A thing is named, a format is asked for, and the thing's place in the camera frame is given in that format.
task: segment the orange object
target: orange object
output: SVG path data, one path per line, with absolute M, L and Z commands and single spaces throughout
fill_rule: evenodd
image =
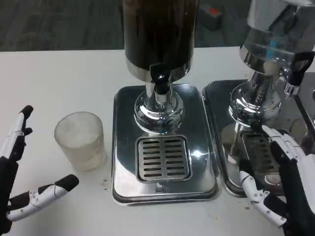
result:
M 215 15 L 219 15 L 221 13 L 218 9 L 214 7 L 210 8 L 209 11 L 210 13 L 215 14 Z

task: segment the dark liquid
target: dark liquid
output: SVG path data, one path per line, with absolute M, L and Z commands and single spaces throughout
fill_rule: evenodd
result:
M 170 69 L 193 54 L 199 0 L 124 0 L 125 52 L 145 70 L 165 62 Z

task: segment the black tap handle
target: black tap handle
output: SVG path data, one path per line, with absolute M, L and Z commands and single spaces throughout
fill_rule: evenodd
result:
M 169 77 L 171 70 L 166 63 L 158 63 L 150 65 L 150 74 L 153 82 L 156 85 L 158 94 L 167 94 L 170 90 Z
M 288 77 L 287 82 L 293 86 L 300 86 L 307 69 L 313 63 L 315 52 L 301 52 L 294 55 L 291 64 L 292 75 Z

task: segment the drip tray grate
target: drip tray grate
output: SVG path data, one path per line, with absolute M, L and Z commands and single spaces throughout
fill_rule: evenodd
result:
M 140 139 L 137 163 L 140 181 L 186 179 L 191 173 L 182 136 Z

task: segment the coffee dispenser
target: coffee dispenser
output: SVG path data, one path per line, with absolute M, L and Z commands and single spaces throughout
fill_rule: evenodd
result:
M 199 0 L 124 0 L 129 72 L 145 86 L 114 101 L 114 200 L 121 205 L 209 200 L 215 161 L 198 90 L 173 82 L 190 71 Z

